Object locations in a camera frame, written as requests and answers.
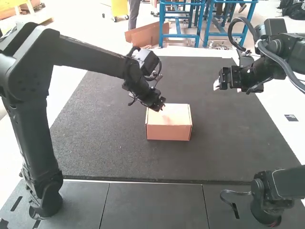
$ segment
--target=black robotic arm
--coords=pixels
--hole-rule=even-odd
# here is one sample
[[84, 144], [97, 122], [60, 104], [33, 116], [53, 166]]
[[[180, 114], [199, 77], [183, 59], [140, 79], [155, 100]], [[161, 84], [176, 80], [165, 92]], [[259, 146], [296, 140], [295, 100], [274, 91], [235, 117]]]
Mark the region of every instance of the black robotic arm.
[[[261, 55], [256, 61], [250, 51], [232, 39], [232, 28], [239, 21], [244, 22], [253, 34], [255, 52]], [[305, 74], [305, 34], [287, 33], [284, 19], [267, 19], [264, 25], [253, 28], [246, 18], [236, 18], [229, 26], [228, 36], [237, 48], [240, 63], [239, 66], [222, 68], [214, 83], [215, 90], [226, 90], [229, 85], [246, 94], [261, 93], [267, 81], [283, 80], [288, 76], [305, 93], [305, 85], [294, 74]], [[295, 199], [305, 198], [304, 177], [305, 166], [258, 172], [251, 182], [251, 192], [238, 194], [251, 194], [253, 216], [268, 227], [276, 227], [281, 223], [284, 210], [292, 208]], [[221, 199], [232, 206], [222, 193]]]
[[[133, 58], [133, 51], [138, 53]], [[62, 205], [63, 183], [51, 142], [46, 107], [54, 65], [65, 65], [123, 79], [133, 101], [155, 111], [165, 98], [155, 88], [161, 61], [150, 50], [126, 56], [62, 36], [35, 23], [18, 24], [0, 41], [0, 96], [10, 116], [23, 158], [22, 176], [30, 194], [30, 216], [47, 218]]]

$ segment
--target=black cable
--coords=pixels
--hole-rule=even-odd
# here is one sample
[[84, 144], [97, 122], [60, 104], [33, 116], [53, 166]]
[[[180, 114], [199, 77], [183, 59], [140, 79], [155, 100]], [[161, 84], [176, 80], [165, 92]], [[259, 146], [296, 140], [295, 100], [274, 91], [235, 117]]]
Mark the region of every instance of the black cable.
[[248, 88], [248, 90], [246, 91], [246, 94], [250, 94], [255, 88], [257, 88], [258, 86], [260, 86], [260, 85], [262, 85], [262, 84], [264, 84], [266, 82], [269, 82], [272, 79], [273, 79], [273, 77], [269, 77], [268, 79], [266, 79], [266, 80], [264, 80], [264, 81], [262, 81], [262, 82], [260, 82], [260, 83], [258, 83], [256, 85]]
[[152, 72], [153, 77], [151, 77], [151, 76], [150, 77], [144, 76], [145, 80], [146, 81], [153, 81], [153, 80], [155, 80], [157, 78], [157, 76], [160, 75], [161, 70], [162, 70], [162, 62], [161, 62], [161, 60], [159, 60], [159, 71], [158, 71], [158, 73], [156, 71], [153, 71]]
[[135, 93], [131, 92], [131, 94], [133, 95], [133, 100], [130, 103], [128, 103], [128, 106], [133, 105], [135, 103], [135, 101], [137, 101], [137, 99], [138, 99], [138, 97], [135, 95]]
[[295, 76], [294, 72], [292, 71], [290, 65], [283, 58], [268, 51], [265, 48], [265, 46], [263, 45], [262, 40], [259, 40], [257, 42], [257, 47], [262, 54], [269, 57], [271, 60], [277, 62], [282, 67], [282, 69], [285, 71], [285, 73], [289, 77], [289, 80], [292, 82], [292, 84], [305, 94], [305, 85], [299, 81], [299, 79]]
[[160, 75], [161, 70], [162, 70], [162, 62], [161, 62], [161, 60], [159, 60], [159, 71], [158, 71], [157, 76]]
[[133, 46], [133, 47], [132, 47], [132, 49], [130, 49], [129, 53], [127, 53], [127, 55], [126, 55], [126, 56], [131, 57], [131, 56], [132, 56], [132, 54], [133, 54], [133, 52], [134, 52], [134, 51], [136, 51], [136, 50], [140, 51], [140, 50], [141, 50], [141, 48], [140, 48], [140, 47], [138, 47], [138, 46]]
[[238, 17], [238, 18], [234, 18], [228, 28], [228, 37], [229, 37], [229, 41], [230, 43], [235, 46], [238, 50], [245, 52], [246, 48], [239, 45], [238, 43], [236, 43], [236, 41], [234, 41], [233, 37], [232, 37], [232, 30], [233, 30], [233, 26], [238, 23], [238, 22], [243, 22], [249, 29], [250, 33], [253, 35], [253, 40], [256, 43], [259, 39], [253, 25], [251, 24], [251, 22], [245, 18], [245, 17]]
[[230, 201], [226, 200], [224, 197], [223, 197], [223, 194], [226, 193], [226, 194], [235, 194], [235, 195], [238, 195], [238, 196], [248, 196], [248, 195], [251, 195], [252, 192], [236, 192], [236, 191], [232, 191], [232, 190], [222, 190], [220, 192], [220, 199], [226, 203], [227, 205], [231, 206], [231, 208], [234, 210], [236, 209], [236, 206], [233, 205], [233, 203], [231, 203]]

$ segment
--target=blue metal stand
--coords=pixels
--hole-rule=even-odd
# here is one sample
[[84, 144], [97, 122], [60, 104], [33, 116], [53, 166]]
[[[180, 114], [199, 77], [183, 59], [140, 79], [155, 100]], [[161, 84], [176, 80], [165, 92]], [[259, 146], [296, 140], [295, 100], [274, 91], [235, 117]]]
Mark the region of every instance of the blue metal stand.
[[[178, 6], [182, 5], [183, 10], [179, 10]], [[190, 5], [190, 11], [185, 10], [185, 6]], [[202, 19], [203, 19], [203, 10], [204, 10], [205, 0], [191, 0], [191, 2], [186, 2], [186, 0], [183, 0], [183, 2], [170, 2], [165, 0], [160, 0], [160, 31], [159, 31], [159, 46], [163, 47], [163, 40], [165, 37], [181, 37], [181, 38], [194, 38], [195, 39], [195, 48], [198, 48], [199, 46], [199, 40], [200, 40], [200, 32], [201, 32], [201, 26], [202, 26]], [[166, 11], [166, 6], [173, 6], [175, 11]], [[198, 27], [197, 27], [197, 33], [196, 34], [181, 34], [181, 28], [180, 28], [180, 19], [186, 20], [188, 19], [189, 25], [188, 28], [192, 26], [193, 21], [193, 10], [194, 7], [201, 6], [200, 12], [199, 12], [199, 21], [198, 21]], [[176, 28], [177, 33], [176, 34], [164, 34], [163, 33], [163, 24], [165, 22], [165, 19], [175, 19], [176, 22]]]
[[[229, 9], [230, 9], [230, 4], [237, 4], [237, 3], [251, 3], [250, 9], [249, 9], [249, 13], [247, 16], [248, 20], [251, 20], [253, 13], [254, 13], [254, 9], [255, 9], [255, 5], [258, 2], [258, 0], [248, 0], [248, 1], [237, 1], [237, 0], [210, 0], [209, 4], [207, 4], [206, 9], [205, 9], [205, 14], [204, 17], [206, 17], [206, 13], [207, 13], [207, 25], [205, 28], [205, 33], [204, 33], [204, 40], [203, 40], [203, 46], [206, 47], [208, 44], [208, 40], [209, 40], [209, 36], [218, 36], [218, 37], [227, 37], [228, 33], [224, 30], [224, 26], [225, 26], [225, 22], [227, 19], [227, 16], [230, 15], [230, 19], [229, 22], [232, 20], [233, 17], [233, 13], [234, 10], [232, 11], [232, 13], [229, 13]], [[213, 15], [213, 6], [216, 3], [228, 3], [228, 5], [226, 6], [224, 15], [219, 16], [219, 15]], [[222, 23], [220, 24], [216, 18], [223, 18]], [[211, 26], [211, 22], [216, 26], [216, 28], [219, 30], [219, 32], [210, 32], [210, 26]], [[232, 33], [233, 37], [240, 37], [241, 41], [239, 42], [240, 45], [244, 44], [244, 40], [246, 38], [246, 34], [248, 32], [248, 27], [245, 25], [243, 32], [242, 33]]]

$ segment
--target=black rubber mat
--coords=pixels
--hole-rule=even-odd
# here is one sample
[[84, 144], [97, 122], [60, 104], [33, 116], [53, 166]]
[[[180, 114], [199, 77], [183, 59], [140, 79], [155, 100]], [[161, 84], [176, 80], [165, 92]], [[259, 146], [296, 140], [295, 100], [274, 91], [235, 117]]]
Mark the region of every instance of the black rubber mat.
[[209, 229], [202, 185], [111, 183], [101, 229]]
[[66, 177], [175, 182], [251, 181], [261, 170], [299, 165], [256, 95], [213, 91], [232, 59], [163, 57], [158, 89], [190, 104], [189, 142], [145, 139], [145, 107], [128, 106], [122, 80], [88, 72], [51, 127]]
[[[266, 229], [268, 227], [260, 224], [252, 215], [250, 203], [252, 196], [236, 196], [225, 194], [224, 197], [231, 203], [236, 204], [234, 210], [219, 198], [222, 190], [229, 189], [238, 192], [250, 191], [249, 186], [228, 186], [228, 185], [203, 185], [204, 199], [210, 229]], [[305, 208], [300, 200], [295, 202], [292, 209], [287, 209], [282, 215], [282, 222], [277, 229], [301, 229], [305, 224]]]
[[8, 222], [8, 229], [98, 229], [108, 188], [109, 183], [65, 181], [60, 189], [60, 211], [46, 220], [34, 220], [22, 180], [0, 210], [0, 218]]

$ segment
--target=cardboard box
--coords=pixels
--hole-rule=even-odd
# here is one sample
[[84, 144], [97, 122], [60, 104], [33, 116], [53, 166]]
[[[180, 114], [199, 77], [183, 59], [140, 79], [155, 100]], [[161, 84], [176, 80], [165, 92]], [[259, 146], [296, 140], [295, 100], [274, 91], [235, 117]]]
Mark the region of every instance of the cardboard box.
[[[144, 47], [146, 45], [159, 44], [159, 29], [160, 23], [155, 22], [133, 30], [125, 32], [125, 39], [132, 43], [133, 46]], [[167, 34], [170, 31], [170, 22], [167, 21], [163, 25], [163, 33]]]
[[189, 104], [165, 104], [163, 111], [146, 110], [146, 136], [148, 140], [189, 141], [192, 117]]

